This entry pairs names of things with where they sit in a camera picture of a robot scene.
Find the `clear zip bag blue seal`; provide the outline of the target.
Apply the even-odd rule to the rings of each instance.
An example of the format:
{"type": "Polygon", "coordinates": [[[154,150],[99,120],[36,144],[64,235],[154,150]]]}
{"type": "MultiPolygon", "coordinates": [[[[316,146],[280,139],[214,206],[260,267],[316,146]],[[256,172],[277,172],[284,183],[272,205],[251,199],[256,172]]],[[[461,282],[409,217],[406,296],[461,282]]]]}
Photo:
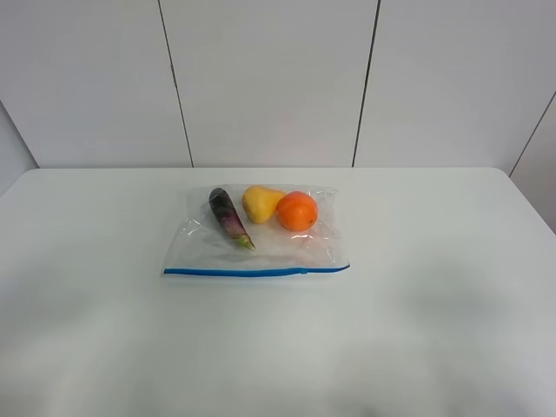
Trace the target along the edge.
{"type": "Polygon", "coordinates": [[[224,184],[191,189],[184,202],[185,219],[170,243],[164,275],[201,277],[268,278],[302,274],[332,274],[350,266],[334,218],[336,190],[327,187],[273,184],[286,193],[301,191],[314,198],[319,208],[316,224],[304,232],[286,230],[272,217],[251,222],[241,199],[245,184],[224,184]],[[255,245],[251,251],[231,240],[216,221],[209,194],[225,189],[244,228],[255,245]]]}

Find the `yellow pear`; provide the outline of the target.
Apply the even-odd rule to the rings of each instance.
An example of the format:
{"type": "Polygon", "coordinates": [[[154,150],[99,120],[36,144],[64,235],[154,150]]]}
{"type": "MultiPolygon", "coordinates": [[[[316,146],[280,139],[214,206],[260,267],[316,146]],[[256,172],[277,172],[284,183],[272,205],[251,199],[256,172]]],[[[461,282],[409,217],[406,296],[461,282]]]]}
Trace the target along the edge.
{"type": "Polygon", "coordinates": [[[286,193],[279,189],[250,186],[242,195],[242,206],[251,222],[263,224],[273,217],[278,202],[285,195],[286,193]]]}

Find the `orange fruit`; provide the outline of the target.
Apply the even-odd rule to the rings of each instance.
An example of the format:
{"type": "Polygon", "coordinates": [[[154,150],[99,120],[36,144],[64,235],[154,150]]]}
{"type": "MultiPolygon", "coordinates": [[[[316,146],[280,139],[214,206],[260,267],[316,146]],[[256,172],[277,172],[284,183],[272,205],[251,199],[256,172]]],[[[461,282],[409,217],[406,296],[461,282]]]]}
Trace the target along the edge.
{"type": "Polygon", "coordinates": [[[317,222],[319,208],[313,197],[301,191],[286,194],[277,204],[277,221],[288,231],[304,232],[317,222]]]}

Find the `purple eggplant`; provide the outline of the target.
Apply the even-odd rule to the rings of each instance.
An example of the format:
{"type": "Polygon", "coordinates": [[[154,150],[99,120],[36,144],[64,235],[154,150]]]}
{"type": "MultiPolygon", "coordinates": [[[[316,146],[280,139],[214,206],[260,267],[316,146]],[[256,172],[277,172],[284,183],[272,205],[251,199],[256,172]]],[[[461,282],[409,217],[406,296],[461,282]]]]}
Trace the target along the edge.
{"type": "Polygon", "coordinates": [[[209,206],[226,235],[242,248],[254,251],[255,245],[244,228],[228,192],[215,188],[209,194],[209,206]]]}

